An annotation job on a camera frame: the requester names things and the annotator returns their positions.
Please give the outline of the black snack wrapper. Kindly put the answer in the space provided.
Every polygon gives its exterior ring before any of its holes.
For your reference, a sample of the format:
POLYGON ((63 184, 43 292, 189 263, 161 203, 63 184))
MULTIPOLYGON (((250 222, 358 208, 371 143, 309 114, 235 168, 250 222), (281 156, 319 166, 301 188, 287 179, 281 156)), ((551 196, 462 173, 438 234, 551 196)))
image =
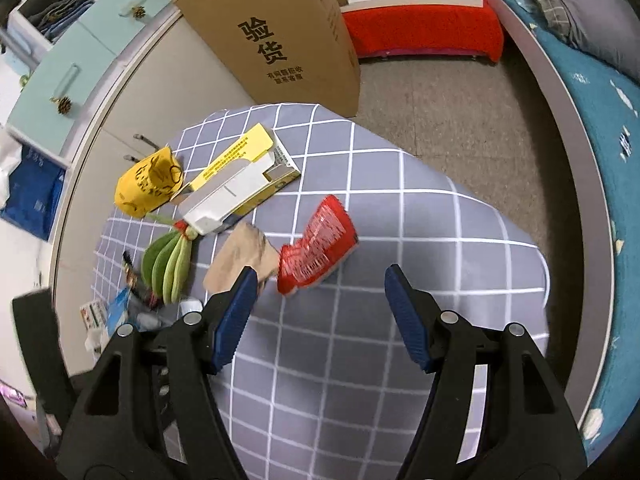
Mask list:
POLYGON ((137 300, 151 311, 161 307, 163 304, 157 296, 154 295, 151 286, 143 281, 142 274, 134 268, 134 262, 128 250, 122 253, 122 263, 124 264, 127 287, 137 300))

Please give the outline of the grey folded duvet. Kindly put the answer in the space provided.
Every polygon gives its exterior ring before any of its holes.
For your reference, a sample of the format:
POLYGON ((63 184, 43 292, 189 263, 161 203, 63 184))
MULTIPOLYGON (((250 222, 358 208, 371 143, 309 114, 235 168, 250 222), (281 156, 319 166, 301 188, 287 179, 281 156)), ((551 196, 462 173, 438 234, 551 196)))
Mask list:
POLYGON ((639 18, 626 0, 534 0, 564 44, 639 79, 639 18))

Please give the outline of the lilac teal stair cabinet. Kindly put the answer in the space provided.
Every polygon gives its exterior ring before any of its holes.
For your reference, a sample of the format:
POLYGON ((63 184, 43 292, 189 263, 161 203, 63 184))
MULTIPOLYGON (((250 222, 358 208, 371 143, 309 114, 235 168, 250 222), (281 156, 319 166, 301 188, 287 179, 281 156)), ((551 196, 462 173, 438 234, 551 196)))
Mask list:
POLYGON ((6 118, 9 135, 70 166, 92 100, 174 10, 171 0, 17 0, 4 33, 29 73, 6 118))

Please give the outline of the red snack wrapper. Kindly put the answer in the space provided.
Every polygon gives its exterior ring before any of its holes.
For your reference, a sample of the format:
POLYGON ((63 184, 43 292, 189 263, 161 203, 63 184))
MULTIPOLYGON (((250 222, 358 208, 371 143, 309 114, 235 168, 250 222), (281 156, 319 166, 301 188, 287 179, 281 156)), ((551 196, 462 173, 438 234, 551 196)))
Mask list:
POLYGON ((358 245, 358 234, 341 201, 326 196, 311 216, 303 236, 283 245, 277 289, 283 296, 321 282, 358 245))

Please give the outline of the blue white tube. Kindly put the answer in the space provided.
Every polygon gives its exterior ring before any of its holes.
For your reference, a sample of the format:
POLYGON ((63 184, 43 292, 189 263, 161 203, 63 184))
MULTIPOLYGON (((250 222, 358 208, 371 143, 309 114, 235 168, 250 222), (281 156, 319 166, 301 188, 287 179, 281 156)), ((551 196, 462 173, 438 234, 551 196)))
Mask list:
POLYGON ((117 296, 107 305, 106 331, 108 336, 113 336, 122 324, 126 323, 128 314, 130 289, 123 288, 117 296))

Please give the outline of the teal patterned mattress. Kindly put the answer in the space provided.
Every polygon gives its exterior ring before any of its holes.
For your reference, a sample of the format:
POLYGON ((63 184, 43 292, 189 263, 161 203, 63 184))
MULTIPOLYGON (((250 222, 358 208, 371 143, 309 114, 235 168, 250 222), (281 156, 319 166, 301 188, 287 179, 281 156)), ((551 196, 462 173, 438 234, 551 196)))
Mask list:
MULTIPOLYGON (((639 17, 639 0, 626 0, 639 17)), ((582 433, 594 462, 622 432, 639 402, 639 79, 577 50, 548 29, 534 0, 506 0, 530 25, 572 96, 596 156, 614 244, 610 343, 582 433)))

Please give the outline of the yellow white carton box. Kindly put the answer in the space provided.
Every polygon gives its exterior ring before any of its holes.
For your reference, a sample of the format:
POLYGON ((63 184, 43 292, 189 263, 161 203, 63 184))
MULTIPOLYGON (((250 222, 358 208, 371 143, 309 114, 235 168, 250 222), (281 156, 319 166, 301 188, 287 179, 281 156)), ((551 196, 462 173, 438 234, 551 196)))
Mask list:
POLYGON ((256 124, 187 183, 171 203, 198 234, 228 230, 300 176, 273 130, 256 124))

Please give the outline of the grey checked tablecloth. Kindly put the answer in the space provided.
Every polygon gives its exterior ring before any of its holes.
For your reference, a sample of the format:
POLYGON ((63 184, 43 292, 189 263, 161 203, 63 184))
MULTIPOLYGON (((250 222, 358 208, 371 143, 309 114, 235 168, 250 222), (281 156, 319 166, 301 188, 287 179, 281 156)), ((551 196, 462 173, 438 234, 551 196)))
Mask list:
POLYGON ((250 221, 274 246, 292 243, 334 195, 359 244, 314 287, 285 297, 266 286, 233 362, 213 380, 222 419, 252 479, 394 478, 432 380, 402 344, 385 269, 400 264, 411 284, 473 324, 519 322, 544 348, 548 266, 493 206, 318 105, 220 110, 166 142, 194 177, 258 124, 302 174, 250 221))

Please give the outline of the green banana toy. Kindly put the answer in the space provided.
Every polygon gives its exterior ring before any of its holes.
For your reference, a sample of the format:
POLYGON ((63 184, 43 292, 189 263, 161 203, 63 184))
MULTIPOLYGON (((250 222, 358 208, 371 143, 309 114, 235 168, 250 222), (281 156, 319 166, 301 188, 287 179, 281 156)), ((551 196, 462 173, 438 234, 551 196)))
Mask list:
POLYGON ((176 304, 189 276, 193 242, 200 234, 184 220, 172 220, 159 214, 150 218, 169 231, 152 240, 142 256, 141 277, 149 289, 148 305, 176 304))

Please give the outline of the brown paper scrap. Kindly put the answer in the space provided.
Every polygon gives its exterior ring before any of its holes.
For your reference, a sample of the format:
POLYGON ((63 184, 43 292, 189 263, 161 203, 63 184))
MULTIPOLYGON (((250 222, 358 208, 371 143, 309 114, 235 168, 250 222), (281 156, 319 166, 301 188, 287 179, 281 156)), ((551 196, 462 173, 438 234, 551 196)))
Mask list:
POLYGON ((247 222, 238 223, 209 266, 203 287, 209 295, 228 292, 242 270, 249 266, 257 274, 257 290, 262 292, 267 281, 278 273, 280 252, 265 234, 247 222))

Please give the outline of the beige low cabinet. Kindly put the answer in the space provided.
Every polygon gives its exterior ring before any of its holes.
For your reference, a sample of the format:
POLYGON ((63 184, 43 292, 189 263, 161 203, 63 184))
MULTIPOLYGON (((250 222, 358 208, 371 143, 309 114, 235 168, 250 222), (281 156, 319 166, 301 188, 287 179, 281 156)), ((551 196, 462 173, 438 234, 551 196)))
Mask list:
POLYGON ((49 285, 66 332, 84 328, 94 251, 131 157, 225 108, 253 100, 172 4, 161 10, 102 77, 73 131, 52 237, 49 285))

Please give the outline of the gold green white carton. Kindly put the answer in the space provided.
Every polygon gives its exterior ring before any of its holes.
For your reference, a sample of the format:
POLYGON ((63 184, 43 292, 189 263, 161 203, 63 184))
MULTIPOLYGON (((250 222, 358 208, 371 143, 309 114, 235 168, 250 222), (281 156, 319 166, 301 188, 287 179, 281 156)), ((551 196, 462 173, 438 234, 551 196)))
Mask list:
POLYGON ((110 340, 106 304, 103 300, 92 300, 83 304, 79 312, 86 329, 85 348, 97 360, 110 340))

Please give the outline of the blue parcel bag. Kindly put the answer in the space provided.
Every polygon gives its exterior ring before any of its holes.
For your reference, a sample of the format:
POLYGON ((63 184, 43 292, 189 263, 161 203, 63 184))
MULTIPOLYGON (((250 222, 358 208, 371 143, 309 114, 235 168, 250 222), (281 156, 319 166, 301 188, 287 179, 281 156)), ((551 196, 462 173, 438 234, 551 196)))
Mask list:
POLYGON ((50 238, 65 180, 65 169, 31 146, 1 163, 1 219, 44 240, 50 238))

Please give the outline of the red fabric bench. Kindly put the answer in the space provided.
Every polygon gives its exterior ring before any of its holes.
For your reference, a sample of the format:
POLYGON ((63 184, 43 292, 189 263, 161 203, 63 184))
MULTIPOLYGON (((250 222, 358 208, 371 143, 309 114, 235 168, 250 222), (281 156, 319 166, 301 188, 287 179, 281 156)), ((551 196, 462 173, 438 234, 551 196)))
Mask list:
POLYGON ((408 4, 345 12, 358 58, 403 55, 481 56, 498 62, 503 31, 495 11, 474 6, 408 4))

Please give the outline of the yellow bag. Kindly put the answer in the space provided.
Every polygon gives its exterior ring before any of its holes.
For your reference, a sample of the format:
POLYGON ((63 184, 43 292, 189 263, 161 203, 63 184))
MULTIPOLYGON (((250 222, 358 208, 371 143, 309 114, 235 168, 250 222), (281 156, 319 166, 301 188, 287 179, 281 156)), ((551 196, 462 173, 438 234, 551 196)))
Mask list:
POLYGON ((183 185, 183 170, 174 152, 164 146, 136 162, 117 181, 114 204, 141 219, 174 196, 183 185))

